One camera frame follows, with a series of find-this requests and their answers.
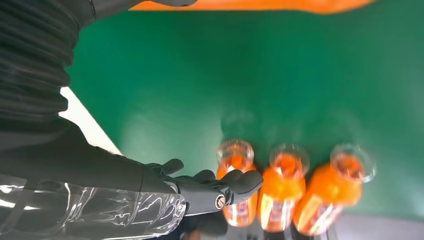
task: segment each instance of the transparent plastic sleeve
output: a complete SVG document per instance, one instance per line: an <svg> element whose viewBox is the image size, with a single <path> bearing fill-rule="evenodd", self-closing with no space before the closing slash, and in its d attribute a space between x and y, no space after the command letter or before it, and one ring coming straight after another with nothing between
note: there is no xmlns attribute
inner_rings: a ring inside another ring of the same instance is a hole
<svg viewBox="0 0 424 240"><path fill-rule="evenodd" d="M172 232L186 210L180 194L0 181L2 240L142 240Z"/></svg>

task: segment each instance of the green table surface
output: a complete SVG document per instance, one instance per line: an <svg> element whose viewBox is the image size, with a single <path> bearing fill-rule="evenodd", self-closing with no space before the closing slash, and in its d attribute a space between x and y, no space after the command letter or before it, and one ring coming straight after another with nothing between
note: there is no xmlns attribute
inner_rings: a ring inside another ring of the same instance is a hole
<svg viewBox="0 0 424 240"><path fill-rule="evenodd" d="M283 142L314 167L358 143L378 174L347 211L424 219L422 0L335 15L125 12L85 29L75 55L71 88L130 158L180 158L192 175L239 137L261 167Z"/></svg>

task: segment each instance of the orange object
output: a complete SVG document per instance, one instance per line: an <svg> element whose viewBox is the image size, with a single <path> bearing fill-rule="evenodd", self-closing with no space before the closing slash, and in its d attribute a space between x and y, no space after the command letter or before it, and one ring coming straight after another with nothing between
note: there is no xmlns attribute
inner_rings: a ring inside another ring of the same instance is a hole
<svg viewBox="0 0 424 240"><path fill-rule="evenodd" d="M317 14L332 14L363 7L373 0L198 0L191 6L170 7L144 1L131 10L295 10Z"/></svg>
<svg viewBox="0 0 424 240"><path fill-rule="evenodd" d="M216 173L222 179L227 173L238 169L243 173L256 170L253 163L252 146L244 140L232 139L225 141L218 148L219 167ZM248 200L224 207L222 210L228 224L236 227L246 227L253 223L256 215L258 194L253 194Z"/></svg>
<svg viewBox="0 0 424 240"><path fill-rule="evenodd" d="M344 207L360 200L363 183L372 180L375 174L375 163L358 146L336 146L330 163L314 172L305 196L294 211L297 230L309 236L324 233Z"/></svg>
<svg viewBox="0 0 424 240"><path fill-rule="evenodd" d="M263 173L257 216L268 232L284 231L292 222L295 205L305 193L308 155L294 144L282 144L270 156Z"/></svg>

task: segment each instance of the black fabric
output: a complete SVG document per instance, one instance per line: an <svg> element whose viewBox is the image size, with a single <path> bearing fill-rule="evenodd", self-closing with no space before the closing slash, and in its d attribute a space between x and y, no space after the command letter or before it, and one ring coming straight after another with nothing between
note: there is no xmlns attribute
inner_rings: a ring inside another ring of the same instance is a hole
<svg viewBox="0 0 424 240"><path fill-rule="evenodd" d="M89 145L58 115L68 107L65 67L95 15L91 0L0 0L0 174L134 192L145 182L171 193L146 166Z"/></svg>

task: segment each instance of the black glove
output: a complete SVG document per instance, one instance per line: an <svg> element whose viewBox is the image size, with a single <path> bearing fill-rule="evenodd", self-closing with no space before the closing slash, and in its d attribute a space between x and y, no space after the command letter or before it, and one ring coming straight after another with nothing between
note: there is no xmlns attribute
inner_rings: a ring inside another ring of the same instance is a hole
<svg viewBox="0 0 424 240"><path fill-rule="evenodd" d="M263 183L262 176L257 171L243 174L240 170L233 170L221 180L216 180L215 174L210 170L200 171L193 177L167 176L184 167L179 159L171 159L164 165L151 163L146 166L185 198L186 216L217 212L225 206L247 200Z"/></svg>

